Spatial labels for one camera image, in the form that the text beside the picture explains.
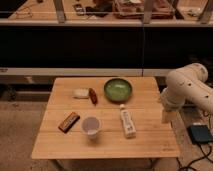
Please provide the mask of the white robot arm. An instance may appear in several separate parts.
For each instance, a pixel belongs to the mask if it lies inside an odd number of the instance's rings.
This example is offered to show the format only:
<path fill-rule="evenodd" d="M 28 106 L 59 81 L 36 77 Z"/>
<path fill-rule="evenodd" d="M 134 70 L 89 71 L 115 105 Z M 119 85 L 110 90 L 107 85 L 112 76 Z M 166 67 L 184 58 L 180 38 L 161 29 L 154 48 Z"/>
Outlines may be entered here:
<path fill-rule="evenodd" d="M 171 122 L 186 100 L 213 115 L 213 88 L 205 84 L 207 79 L 208 71 L 200 63 L 170 71 L 166 76 L 167 87 L 160 94 L 162 122 Z"/>

